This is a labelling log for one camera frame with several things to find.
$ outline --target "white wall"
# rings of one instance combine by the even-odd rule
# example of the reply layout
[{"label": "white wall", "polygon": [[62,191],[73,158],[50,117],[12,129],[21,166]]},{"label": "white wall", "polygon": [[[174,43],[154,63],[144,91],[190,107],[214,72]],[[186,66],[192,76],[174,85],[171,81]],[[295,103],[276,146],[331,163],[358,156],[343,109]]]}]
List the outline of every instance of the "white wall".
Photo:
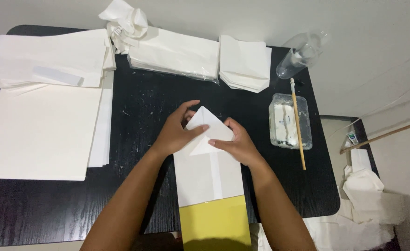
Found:
[{"label": "white wall", "polygon": [[[410,101],[363,119],[368,138],[410,124]],[[385,190],[405,195],[407,218],[397,227],[403,251],[410,251],[410,129],[370,144]]]},{"label": "white wall", "polygon": [[[127,1],[157,27],[214,40],[228,34],[280,46],[311,28],[330,32],[331,44],[310,69],[321,114],[361,116],[410,88],[410,1]],[[0,34],[20,24],[101,28],[97,15],[108,3],[0,0]]]}]

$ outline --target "yellow paper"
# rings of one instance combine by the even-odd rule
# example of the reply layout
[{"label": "yellow paper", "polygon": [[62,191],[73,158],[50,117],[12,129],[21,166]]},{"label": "yellow paper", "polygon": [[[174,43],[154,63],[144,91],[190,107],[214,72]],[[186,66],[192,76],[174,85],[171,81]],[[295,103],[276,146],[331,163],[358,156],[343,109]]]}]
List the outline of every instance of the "yellow paper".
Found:
[{"label": "yellow paper", "polygon": [[243,195],[180,208],[185,251],[251,250]]}]

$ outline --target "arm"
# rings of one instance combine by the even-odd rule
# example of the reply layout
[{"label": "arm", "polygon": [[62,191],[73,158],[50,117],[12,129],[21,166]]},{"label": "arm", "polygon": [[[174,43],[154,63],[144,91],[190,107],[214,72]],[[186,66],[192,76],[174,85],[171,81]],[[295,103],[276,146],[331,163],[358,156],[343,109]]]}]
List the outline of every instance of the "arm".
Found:
[{"label": "arm", "polygon": [[183,129],[182,124],[196,113],[188,108],[199,102],[185,102],[168,117],[155,143],[101,211],[81,247],[82,251],[130,249],[140,231],[146,206],[164,159],[208,129],[207,125],[191,131]]},{"label": "arm", "polygon": [[288,198],[273,170],[254,146],[245,128],[232,118],[228,118],[224,123],[233,130],[234,141],[212,139],[209,144],[229,152],[250,169],[259,215],[271,248],[315,251],[315,245],[301,215]]}]

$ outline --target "wooden stick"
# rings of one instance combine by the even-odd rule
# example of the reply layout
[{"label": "wooden stick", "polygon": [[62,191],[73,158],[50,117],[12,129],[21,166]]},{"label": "wooden stick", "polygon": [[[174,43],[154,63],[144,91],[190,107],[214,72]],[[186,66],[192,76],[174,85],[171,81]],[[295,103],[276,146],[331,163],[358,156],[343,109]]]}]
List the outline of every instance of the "wooden stick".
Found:
[{"label": "wooden stick", "polygon": [[389,136],[389,135],[391,135],[391,134],[395,134],[395,133],[401,132],[401,131],[406,130],[406,129],[409,129],[409,128],[410,128],[410,125],[407,125],[407,126],[404,126],[404,127],[402,127],[402,128],[393,130],[393,131],[391,131],[391,132],[389,132],[389,133],[386,133],[386,134],[377,136],[377,137],[375,137],[375,138],[373,138],[373,139],[370,139],[370,140],[368,140],[368,141],[365,141],[365,142],[359,143],[359,144],[357,144],[357,145],[353,145],[353,146],[351,146],[351,147],[342,149],[342,150],[340,151],[340,154],[343,154],[343,153],[345,153],[345,152],[347,152],[347,151],[350,151],[350,150],[352,150],[352,149],[354,149],[354,148],[359,148],[359,147],[361,147],[362,145],[369,144],[369,143],[371,143],[371,142],[374,142],[374,141],[379,140],[379,139],[381,139],[381,138],[385,138],[386,136]]},{"label": "wooden stick", "polygon": [[304,161],[303,142],[301,140],[300,117],[298,116],[297,96],[295,95],[295,88],[292,88],[291,98],[293,99],[293,109],[295,110],[295,122],[297,124],[298,143],[300,144],[301,162],[303,170],[306,170],[306,163]]}]

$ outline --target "black table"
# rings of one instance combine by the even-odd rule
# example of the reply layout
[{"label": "black table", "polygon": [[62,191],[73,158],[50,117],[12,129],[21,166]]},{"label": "black table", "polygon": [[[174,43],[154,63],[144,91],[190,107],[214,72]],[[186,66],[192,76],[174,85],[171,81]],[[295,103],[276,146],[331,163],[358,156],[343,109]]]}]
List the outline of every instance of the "black table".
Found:
[{"label": "black table", "polygon": [[[16,26],[8,34],[49,36],[81,31],[47,26]],[[107,201],[156,139],[167,116],[182,102],[200,99],[221,120],[232,117],[248,131],[259,152],[305,218],[335,214],[340,206],[317,103],[308,70],[296,79],[297,95],[308,102],[313,148],[300,152],[270,143],[268,106],[275,93],[290,94],[288,80],[275,67],[287,53],[272,47],[270,87],[255,94],[184,76],[133,70],[125,55],[116,55],[110,164],[88,168],[85,181],[0,180],[0,246],[82,240]],[[249,222],[260,222],[251,175],[242,166]],[[180,219],[172,156],[160,170],[142,233],[179,231]]]}]

